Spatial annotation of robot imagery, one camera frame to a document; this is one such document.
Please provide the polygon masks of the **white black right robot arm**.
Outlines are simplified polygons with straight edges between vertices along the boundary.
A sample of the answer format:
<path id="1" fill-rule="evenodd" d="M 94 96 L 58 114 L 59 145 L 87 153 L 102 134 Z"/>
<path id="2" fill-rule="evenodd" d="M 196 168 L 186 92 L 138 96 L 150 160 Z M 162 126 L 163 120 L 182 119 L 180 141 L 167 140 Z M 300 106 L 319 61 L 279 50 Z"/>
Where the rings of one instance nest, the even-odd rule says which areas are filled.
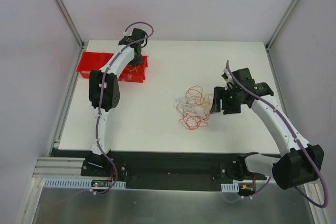
<path id="1" fill-rule="evenodd" d="M 271 87 L 256 83 L 248 68 L 224 70 L 224 87 L 214 88 L 210 113 L 238 114 L 247 105 L 261 119 L 274 139 L 280 158 L 257 152 L 239 155 L 228 169 L 231 178 L 242 181 L 254 173 L 271 177 L 281 189 L 289 189 L 319 178 L 324 158 L 320 145 L 311 145 L 284 115 Z"/>

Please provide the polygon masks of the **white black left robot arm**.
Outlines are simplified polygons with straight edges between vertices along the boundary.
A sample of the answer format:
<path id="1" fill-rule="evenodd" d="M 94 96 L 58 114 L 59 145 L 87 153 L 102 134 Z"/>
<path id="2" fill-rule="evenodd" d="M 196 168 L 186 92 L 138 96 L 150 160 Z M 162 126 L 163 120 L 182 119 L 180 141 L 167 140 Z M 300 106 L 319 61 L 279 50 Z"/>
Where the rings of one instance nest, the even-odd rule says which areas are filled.
<path id="1" fill-rule="evenodd" d="M 99 176 L 110 173 L 111 164 L 106 159 L 110 151 L 108 143 L 111 135 L 111 119 L 120 101 L 118 78 L 128 64 L 138 66 L 142 63 L 142 44 L 147 41 L 147 33 L 134 28 L 124 35 L 118 43 L 118 50 L 99 70 L 89 76 L 89 101 L 94 108 L 95 130 L 92 146 L 86 161 Z"/>

